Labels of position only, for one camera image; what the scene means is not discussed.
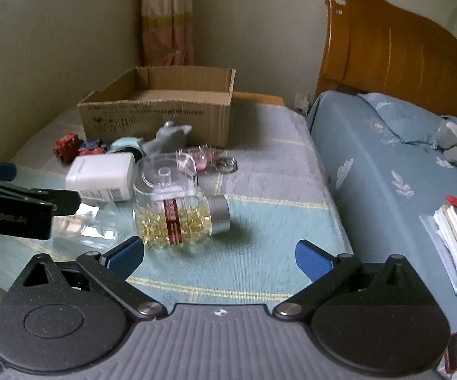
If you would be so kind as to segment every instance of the blue gripper pad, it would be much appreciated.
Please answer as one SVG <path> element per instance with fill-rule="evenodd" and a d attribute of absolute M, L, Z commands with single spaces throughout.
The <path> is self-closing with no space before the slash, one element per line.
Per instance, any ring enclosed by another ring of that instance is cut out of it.
<path fill-rule="evenodd" d="M 103 257 L 106 268 L 126 280 L 144 259 L 144 242 L 140 237 L 130 237 Z"/>
<path fill-rule="evenodd" d="M 307 240 L 295 246 L 295 263 L 314 283 L 334 268 L 335 257 Z"/>

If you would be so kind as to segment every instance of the pink curtain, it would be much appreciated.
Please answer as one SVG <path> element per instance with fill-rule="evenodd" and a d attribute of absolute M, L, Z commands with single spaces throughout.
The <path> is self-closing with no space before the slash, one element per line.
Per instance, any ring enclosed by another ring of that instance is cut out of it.
<path fill-rule="evenodd" d="M 194 63 L 192 0 L 142 0 L 145 66 Z"/>

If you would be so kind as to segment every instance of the headboard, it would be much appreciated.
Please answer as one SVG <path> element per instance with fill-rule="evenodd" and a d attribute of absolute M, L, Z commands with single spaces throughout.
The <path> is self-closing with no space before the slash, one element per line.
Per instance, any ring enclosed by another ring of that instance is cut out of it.
<path fill-rule="evenodd" d="M 457 116 L 457 39 L 385 0 L 325 0 L 327 40 L 315 98 L 382 92 Z"/>

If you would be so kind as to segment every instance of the cardboard box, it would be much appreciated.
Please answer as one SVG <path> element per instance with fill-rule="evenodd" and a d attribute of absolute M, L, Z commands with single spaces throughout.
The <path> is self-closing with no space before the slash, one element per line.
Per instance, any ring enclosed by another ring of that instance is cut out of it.
<path fill-rule="evenodd" d="M 88 140 L 155 138 L 172 120 L 193 127 L 188 142 L 225 147 L 235 70 L 199 66 L 137 67 L 79 104 Z"/>

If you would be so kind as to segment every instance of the screw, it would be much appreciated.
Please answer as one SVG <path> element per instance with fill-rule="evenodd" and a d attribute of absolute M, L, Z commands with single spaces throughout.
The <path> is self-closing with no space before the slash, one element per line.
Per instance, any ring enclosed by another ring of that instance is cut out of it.
<path fill-rule="evenodd" d="M 147 303 L 139 304 L 137 310 L 144 316 L 156 316 L 162 312 L 163 306 L 155 301 L 149 301 Z"/>
<path fill-rule="evenodd" d="M 281 303 L 277 306 L 277 313 L 281 316 L 297 316 L 301 311 L 302 307 L 297 303 Z"/>

